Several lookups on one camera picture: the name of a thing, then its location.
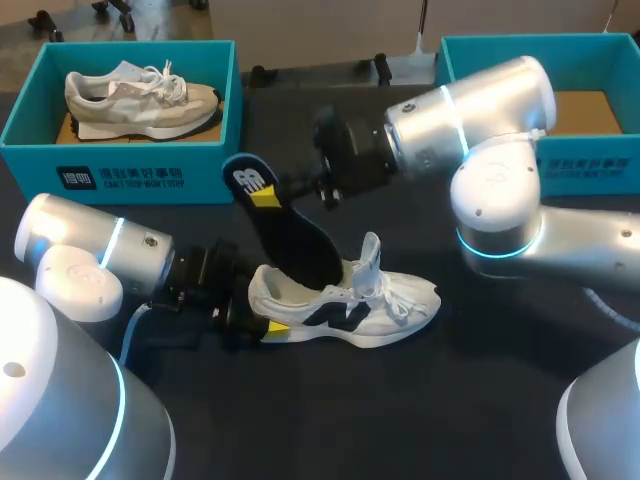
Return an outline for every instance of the black table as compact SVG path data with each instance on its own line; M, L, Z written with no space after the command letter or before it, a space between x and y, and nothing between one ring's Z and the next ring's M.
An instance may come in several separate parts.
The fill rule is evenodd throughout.
M290 170L316 158L319 105L375 116L424 90L247 92L244 148L276 171ZM14 99L0 96L5 116ZM4 164L0 192L0 274L32 284L33 273L13 257L26 202ZM549 203L640 210L628 197ZM345 258L356 258L365 232L375 231L382 267L436 283L442 310L414 337L373 351L318 340L230 354L211 336L197 352L162 353L155 390L175 425L175 478L566 479L555 440L562 392L634 335L576 286L471 273L456 244L445 179L392 185L330 213L312 198L300 208ZM178 247L224 236L266 260L235 205L105 210L173 234ZM630 300L605 298L640 317Z

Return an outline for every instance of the white sneaker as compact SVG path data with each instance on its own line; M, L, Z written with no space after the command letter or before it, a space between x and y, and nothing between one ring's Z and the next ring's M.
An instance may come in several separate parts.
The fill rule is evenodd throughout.
M220 103L212 87L186 83L155 67L122 62L103 77L67 75L65 97L81 140L143 135L155 140L182 137L203 126Z
M286 325L264 342L303 342L336 337L360 348L397 342L427 325L440 308L435 285L402 273L380 270L380 239L367 233L360 260L344 261L340 286L310 290L277 268L262 265L249 284L256 315Z

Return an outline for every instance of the white shoelace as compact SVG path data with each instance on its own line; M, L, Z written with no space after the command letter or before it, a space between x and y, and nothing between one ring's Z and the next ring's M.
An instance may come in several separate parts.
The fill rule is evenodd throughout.
M171 62L167 60L160 73L156 67L144 67L142 79L149 82L142 95L158 92L170 105L183 101L187 96L187 83L178 75L171 75Z
M369 294L363 294L362 298L366 300L383 298L385 303L391 307L395 320L404 320L411 310L417 307L413 298L393 288L393 281L384 272L380 272L373 291Z

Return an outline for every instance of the shoe insole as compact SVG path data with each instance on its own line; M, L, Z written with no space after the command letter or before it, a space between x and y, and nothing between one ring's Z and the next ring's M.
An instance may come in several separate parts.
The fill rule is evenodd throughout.
M247 212L272 266L301 285L322 290L339 285L340 254L329 236L290 203L275 196L278 177L255 155L239 153L223 168L224 181Z

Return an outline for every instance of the shoebox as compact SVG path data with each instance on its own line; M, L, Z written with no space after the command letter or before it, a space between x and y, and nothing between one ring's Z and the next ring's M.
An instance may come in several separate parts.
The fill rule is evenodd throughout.
M442 85L530 55L556 93L557 123L539 141L542 194L640 193L640 50L627 34L444 37Z
M177 141L78 141L64 97L66 75L105 75L122 60L160 71L169 60L172 74L217 89L219 122ZM232 41L47 43L0 136L0 154L27 200L47 192L94 205L230 203L220 172L238 151L241 123Z

